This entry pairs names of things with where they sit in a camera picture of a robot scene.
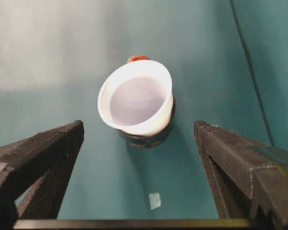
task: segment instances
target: white scrap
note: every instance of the white scrap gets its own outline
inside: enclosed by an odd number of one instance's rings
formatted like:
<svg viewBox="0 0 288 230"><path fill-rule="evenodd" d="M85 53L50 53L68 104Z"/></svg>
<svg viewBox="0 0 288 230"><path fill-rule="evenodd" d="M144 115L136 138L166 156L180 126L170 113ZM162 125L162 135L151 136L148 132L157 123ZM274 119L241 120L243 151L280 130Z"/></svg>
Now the white scrap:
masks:
<svg viewBox="0 0 288 230"><path fill-rule="evenodd" d="M161 207L161 199L159 193L149 194L150 210Z"/></svg>

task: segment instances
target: teal backdrop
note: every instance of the teal backdrop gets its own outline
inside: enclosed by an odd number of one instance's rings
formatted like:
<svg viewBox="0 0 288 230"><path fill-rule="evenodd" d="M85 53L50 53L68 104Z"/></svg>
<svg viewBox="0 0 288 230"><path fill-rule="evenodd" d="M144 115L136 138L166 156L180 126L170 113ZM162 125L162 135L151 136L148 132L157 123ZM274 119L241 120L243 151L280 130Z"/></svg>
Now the teal backdrop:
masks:
<svg viewBox="0 0 288 230"><path fill-rule="evenodd" d="M272 135L288 149L288 1L234 3ZM168 68L176 99L173 131L149 150L96 104L138 54ZM85 138L60 219L217 218L195 120L269 143L229 1L0 0L0 146L76 119ZM161 207L150 210L150 193Z"/></svg>

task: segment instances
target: paper cup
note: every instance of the paper cup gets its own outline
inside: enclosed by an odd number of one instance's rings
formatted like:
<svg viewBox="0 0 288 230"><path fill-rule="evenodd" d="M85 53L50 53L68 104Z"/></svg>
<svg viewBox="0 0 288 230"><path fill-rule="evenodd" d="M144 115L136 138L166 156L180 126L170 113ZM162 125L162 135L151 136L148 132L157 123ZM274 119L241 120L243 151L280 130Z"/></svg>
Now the paper cup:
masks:
<svg viewBox="0 0 288 230"><path fill-rule="evenodd" d="M171 118L170 73L152 60L128 63L106 79L97 104L107 125L131 135L152 136L163 130Z"/></svg>

